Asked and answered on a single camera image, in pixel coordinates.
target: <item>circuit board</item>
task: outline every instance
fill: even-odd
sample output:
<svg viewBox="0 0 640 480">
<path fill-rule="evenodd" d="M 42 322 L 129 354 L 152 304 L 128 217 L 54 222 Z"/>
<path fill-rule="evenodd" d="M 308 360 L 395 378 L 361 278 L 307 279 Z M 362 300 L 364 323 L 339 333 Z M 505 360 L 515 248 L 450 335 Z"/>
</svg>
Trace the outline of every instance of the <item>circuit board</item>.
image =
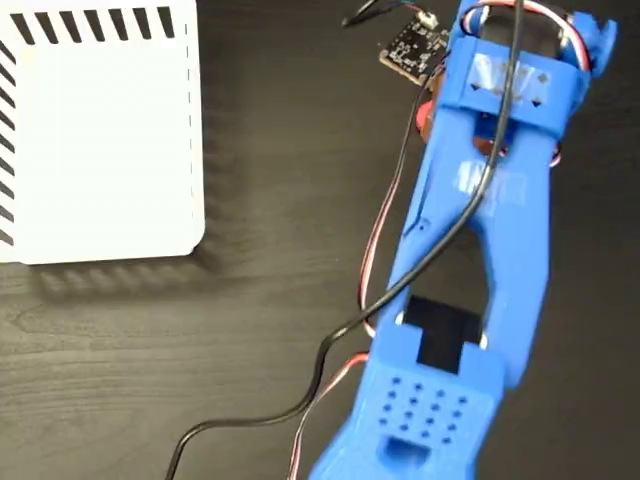
<svg viewBox="0 0 640 480">
<path fill-rule="evenodd" d="M 422 85 L 445 55 L 449 32 L 428 26 L 415 17 L 396 38 L 380 52 L 380 62 Z"/>
</svg>

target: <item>table surface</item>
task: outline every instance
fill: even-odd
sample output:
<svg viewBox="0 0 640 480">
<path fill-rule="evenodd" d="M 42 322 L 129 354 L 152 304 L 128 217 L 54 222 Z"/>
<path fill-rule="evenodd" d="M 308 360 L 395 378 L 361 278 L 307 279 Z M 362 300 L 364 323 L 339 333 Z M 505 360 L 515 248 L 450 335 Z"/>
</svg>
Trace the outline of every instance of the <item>table surface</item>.
<svg viewBox="0 0 640 480">
<path fill-rule="evenodd" d="M 408 14 L 341 31 L 356 3 L 201 2 L 208 228 L 196 254 L 0 268 L 0 478 L 159 480 L 190 424 L 277 411 L 302 394 L 318 341 L 355 310 L 364 243 L 415 91 L 377 61 Z M 429 4 L 447 21 L 456 7 Z M 480 480 L 634 476 L 640 8 L 627 5 L 580 2 L 620 19 L 621 38 L 553 172 L 549 295 Z M 414 138 L 378 292 L 421 149 Z M 457 241 L 416 289 L 481 310 L 475 238 Z M 330 368 L 366 345 L 361 333 L 349 338 Z M 357 375 L 313 416 L 305 473 L 356 386 Z M 178 478 L 283 478 L 294 428 L 204 434 Z"/>
</svg>

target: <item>blue bracket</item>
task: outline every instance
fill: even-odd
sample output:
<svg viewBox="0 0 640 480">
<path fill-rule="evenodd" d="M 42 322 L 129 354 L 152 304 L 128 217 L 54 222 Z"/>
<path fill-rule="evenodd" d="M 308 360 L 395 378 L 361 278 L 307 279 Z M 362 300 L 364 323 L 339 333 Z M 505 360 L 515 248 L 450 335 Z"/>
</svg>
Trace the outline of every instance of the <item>blue bracket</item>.
<svg viewBox="0 0 640 480">
<path fill-rule="evenodd" d="M 458 16 L 473 1 L 463 0 Z M 611 55 L 616 28 L 609 22 L 596 34 L 597 24 L 584 15 L 574 16 L 575 26 L 594 56 L 595 76 Z M 464 36 L 457 25 L 389 285 L 458 218 L 486 163 L 472 138 L 494 133 L 508 49 Z M 525 372 L 544 300 L 549 159 L 592 76 L 574 61 L 570 52 L 557 60 L 520 55 L 508 152 L 471 222 L 482 240 L 489 277 L 488 345 L 465 343 L 457 373 L 418 363 L 422 330 L 402 321 L 409 297 L 405 289 L 380 312 L 352 414 L 311 480 L 474 478 L 478 451 L 504 392 Z"/>
</svg>

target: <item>wire connector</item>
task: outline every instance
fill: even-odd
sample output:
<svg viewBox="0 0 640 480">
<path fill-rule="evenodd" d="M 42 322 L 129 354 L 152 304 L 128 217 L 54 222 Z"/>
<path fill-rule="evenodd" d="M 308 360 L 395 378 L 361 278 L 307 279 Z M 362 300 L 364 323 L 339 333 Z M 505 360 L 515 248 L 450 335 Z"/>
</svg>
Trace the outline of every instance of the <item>wire connector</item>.
<svg viewBox="0 0 640 480">
<path fill-rule="evenodd" d="M 436 17 L 433 13 L 419 12 L 416 16 L 418 17 L 420 23 L 425 27 L 431 30 L 435 30 L 438 27 L 438 17 Z"/>
</svg>

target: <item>rectangular slot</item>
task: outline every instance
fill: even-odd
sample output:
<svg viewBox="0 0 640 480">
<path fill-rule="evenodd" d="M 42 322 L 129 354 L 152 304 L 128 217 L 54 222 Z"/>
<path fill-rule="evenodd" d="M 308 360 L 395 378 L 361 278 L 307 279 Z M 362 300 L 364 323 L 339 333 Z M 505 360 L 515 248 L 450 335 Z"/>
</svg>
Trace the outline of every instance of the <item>rectangular slot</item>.
<svg viewBox="0 0 640 480">
<path fill-rule="evenodd" d="M 7 197 L 11 199 L 15 198 L 13 190 L 7 187 L 3 182 L 0 182 L 0 192 L 4 193 Z"/>
<path fill-rule="evenodd" d="M 11 176 L 15 176 L 16 172 L 11 165 L 9 165 L 4 158 L 0 157 L 0 169 L 4 170 Z"/>
<path fill-rule="evenodd" d="M 9 82 L 11 85 L 13 85 L 14 87 L 16 86 L 15 78 L 13 78 L 13 75 L 11 75 L 9 71 L 6 68 L 4 68 L 2 63 L 0 63 L 0 75 L 6 78 L 7 82 Z"/>
<path fill-rule="evenodd" d="M 147 9 L 134 8 L 133 14 L 135 15 L 136 21 L 138 22 L 138 27 L 140 27 L 142 38 L 144 38 L 145 40 L 149 40 L 151 38 L 151 28 L 149 27 L 149 17 L 147 17 Z"/>
<path fill-rule="evenodd" d="M 4 123 L 11 130 L 16 129 L 16 124 L 13 123 L 13 121 L 9 117 L 7 117 L 2 110 L 0 110 L 0 122 Z"/>
<path fill-rule="evenodd" d="M 120 40 L 129 40 L 127 27 L 124 24 L 124 17 L 122 16 L 122 10 L 119 8 L 111 8 L 109 9 L 109 16 L 111 17 L 111 21 L 113 22 L 113 26 L 115 27 Z"/>
<path fill-rule="evenodd" d="M 0 145 L 9 150 L 11 153 L 16 153 L 16 147 L 7 138 L 0 133 Z"/>
<path fill-rule="evenodd" d="M 51 19 L 49 18 L 49 14 L 47 12 L 37 12 L 36 20 L 42 27 L 44 34 L 47 36 L 47 39 L 53 43 L 58 44 L 58 37 L 56 36 L 56 32 L 53 29 L 53 25 L 51 24 Z"/>
<path fill-rule="evenodd" d="M 16 108 L 16 102 L 2 87 L 0 87 L 0 98 L 11 105 L 11 108 Z"/>
<path fill-rule="evenodd" d="M 104 42 L 104 32 L 102 31 L 102 25 L 100 25 L 100 17 L 98 17 L 98 11 L 85 10 L 84 14 L 87 17 L 87 22 L 89 22 L 89 26 L 91 27 L 91 31 L 96 37 L 96 40 L 99 42 Z"/>
<path fill-rule="evenodd" d="M 404 322 L 422 329 L 417 361 L 454 374 L 465 342 L 480 343 L 479 315 L 426 298 L 411 297 Z"/>
<path fill-rule="evenodd" d="M 7 234 L 4 230 L 0 230 L 0 242 L 6 243 L 13 247 L 13 238 Z"/>
<path fill-rule="evenodd" d="M 21 13 L 12 13 L 11 19 L 27 45 L 35 45 L 36 41 L 33 39 L 33 35 L 31 34 L 31 30 L 29 30 L 29 25 L 27 25 L 24 15 Z"/>
<path fill-rule="evenodd" d="M 158 15 L 160 16 L 160 22 L 162 22 L 162 28 L 167 38 L 175 38 L 176 33 L 173 28 L 173 19 L 171 18 L 171 8 L 158 7 Z"/>
<path fill-rule="evenodd" d="M 71 40 L 73 40 L 74 43 L 82 43 L 80 30 L 78 30 L 78 24 L 73 16 L 73 12 L 60 12 L 60 18 L 62 18 L 62 23 L 64 23 L 64 26 L 67 28 Z"/>
<path fill-rule="evenodd" d="M 11 50 L 9 50 L 7 48 L 7 46 L 2 42 L 2 40 L 0 40 L 0 52 L 4 53 L 5 56 L 11 60 L 11 63 L 13 63 L 15 65 L 16 63 L 16 57 L 13 56 L 13 53 L 11 53 Z"/>
<path fill-rule="evenodd" d="M 9 220 L 11 223 L 14 222 L 13 213 L 0 205 L 0 217 Z"/>
</svg>

